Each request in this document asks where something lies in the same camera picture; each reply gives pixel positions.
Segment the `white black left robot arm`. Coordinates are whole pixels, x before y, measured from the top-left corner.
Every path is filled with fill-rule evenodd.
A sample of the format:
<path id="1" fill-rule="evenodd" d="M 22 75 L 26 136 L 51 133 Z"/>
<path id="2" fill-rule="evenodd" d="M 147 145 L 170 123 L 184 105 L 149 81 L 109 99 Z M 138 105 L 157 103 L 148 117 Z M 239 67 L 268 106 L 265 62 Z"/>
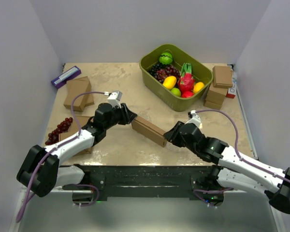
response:
<path id="1" fill-rule="evenodd" d="M 39 197 L 46 196 L 54 187 L 74 184 L 79 189 L 87 189 L 90 177 L 83 170 L 72 167 L 72 176 L 67 182 L 61 180 L 69 169 L 61 164 L 77 153 L 91 148 L 105 138 L 108 129 L 115 125 L 129 125 L 137 114 L 128 109 L 125 103 L 112 106 L 101 103 L 80 131 L 53 145 L 30 148 L 16 179 Z"/>

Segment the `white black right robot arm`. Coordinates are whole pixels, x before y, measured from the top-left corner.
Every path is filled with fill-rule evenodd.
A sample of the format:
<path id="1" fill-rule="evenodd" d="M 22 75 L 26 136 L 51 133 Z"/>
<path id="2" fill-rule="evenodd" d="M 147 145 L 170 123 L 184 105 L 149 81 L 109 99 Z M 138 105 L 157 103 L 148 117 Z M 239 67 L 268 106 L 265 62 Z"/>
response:
<path id="1" fill-rule="evenodd" d="M 290 214 L 290 167 L 279 169 L 246 155 L 213 137 L 206 137 L 193 123 L 181 121 L 164 138 L 177 147 L 185 147 L 202 160 L 243 174 L 265 188 L 269 204 L 282 213 Z"/>

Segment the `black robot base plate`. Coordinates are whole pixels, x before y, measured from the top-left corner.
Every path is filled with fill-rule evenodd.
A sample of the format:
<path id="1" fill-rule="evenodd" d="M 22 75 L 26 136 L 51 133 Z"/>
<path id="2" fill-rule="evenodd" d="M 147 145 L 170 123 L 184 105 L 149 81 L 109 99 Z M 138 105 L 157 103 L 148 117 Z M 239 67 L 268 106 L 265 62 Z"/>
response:
<path id="1" fill-rule="evenodd" d="M 110 197 L 188 198 L 218 206 L 224 200 L 218 184 L 219 167 L 213 166 L 80 166 L 85 172 L 81 187 L 64 190 L 87 190 L 95 186 L 99 200 Z"/>

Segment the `brown cardboard box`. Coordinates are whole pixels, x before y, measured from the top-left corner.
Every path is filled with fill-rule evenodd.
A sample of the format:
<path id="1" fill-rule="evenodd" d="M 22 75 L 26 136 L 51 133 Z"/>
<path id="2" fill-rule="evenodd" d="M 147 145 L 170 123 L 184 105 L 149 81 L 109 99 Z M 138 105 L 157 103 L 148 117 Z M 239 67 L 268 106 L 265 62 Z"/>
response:
<path id="1" fill-rule="evenodd" d="M 147 139 L 155 142 L 161 147 L 165 147 L 167 140 L 164 137 L 165 131 L 148 120 L 137 116 L 131 123 L 132 128 L 146 137 Z"/>

